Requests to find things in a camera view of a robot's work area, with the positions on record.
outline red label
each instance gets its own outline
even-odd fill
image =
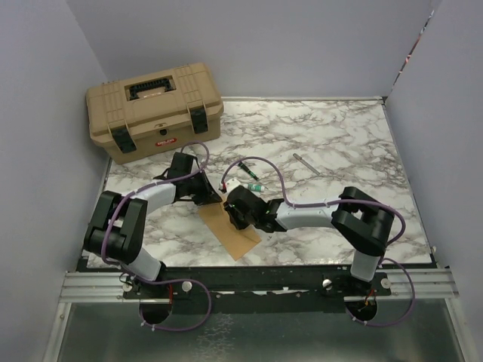
[[[168,138],[167,140],[161,141],[161,142],[156,142],[157,146],[166,146],[169,145],[170,143],[175,143],[177,141],[176,138]]]

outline gray wall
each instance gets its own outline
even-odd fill
[[[64,0],[0,11],[0,359],[41,360],[106,157],[85,90],[103,72]]]
[[[444,0],[389,96],[429,242],[451,265],[483,357],[483,2]]]
[[[110,80],[203,61],[214,71],[223,95],[270,97],[388,95],[431,4],[67,2]]]

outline brown cardboard piece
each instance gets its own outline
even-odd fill
[[[240,259],[261,241],[253,226],[237,230],[229,221],[223,203],[202,206],[198,214],[234,260]]]

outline marble tabletop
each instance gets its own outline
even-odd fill
[[[268,158],[281,170],[291,201],[336,198],[345,186],[362,191],[399,210],[407,230],[386,255],[399,262],[431,262],[430,249],[408,188],[401,161],[380,101],[225,101],[221,137],[206,142],[211,157],[206,170],[217,189],[226,167],[242,156]],[[201,146],[190,146],[200,160]],[[297,161],[297,153],[315,167],[315,175]],[[106,189],[128,192],[149,183],[169,167],[174,151],[129,164],[112,163]],[[266,200],[280,198],[278,177],[259,161],[246,164],[269,188]],[[253,180],[233,169],[243,183]],[[353,248],[335,229],[301,228],[267,234],[234,261],[191,203],[176,203],[148,215],[144,246],[168,266],[318,265],[351,263]],[[400,222],[392,227],[398,232]],[[103,266],[91,254],[89,267]]]

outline tan toolbox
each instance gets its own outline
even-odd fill
[[[102,84],[86,99],[91,139],[118,164],[220,136],[223,102],[203,63]]]

